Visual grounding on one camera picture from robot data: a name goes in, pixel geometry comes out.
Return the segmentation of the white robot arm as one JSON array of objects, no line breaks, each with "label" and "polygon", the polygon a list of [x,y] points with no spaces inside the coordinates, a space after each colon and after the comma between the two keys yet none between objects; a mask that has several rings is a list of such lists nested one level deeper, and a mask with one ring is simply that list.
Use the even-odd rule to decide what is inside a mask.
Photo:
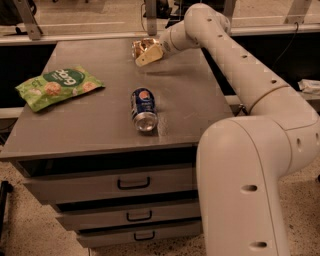
[{"label": "white robot arm", "polygon": [[287,82],[235,42],[228,19],[203,3],[137,55],[144,66],[206,49],[247,115],[201,136],[196,173],[207,256],[291,256],[278,180],[320,153],[320,117]]}]

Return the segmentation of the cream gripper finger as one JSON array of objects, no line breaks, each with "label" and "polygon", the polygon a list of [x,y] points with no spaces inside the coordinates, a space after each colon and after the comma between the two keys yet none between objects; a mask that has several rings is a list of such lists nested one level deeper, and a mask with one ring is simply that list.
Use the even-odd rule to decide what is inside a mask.
[{"label": "cream gripper finger", "polygon": [[146,51],[140,53],[135,60],[138,67],[142,67],[160,60],[163,57],[163,51],[157,44],[150,46]]}]

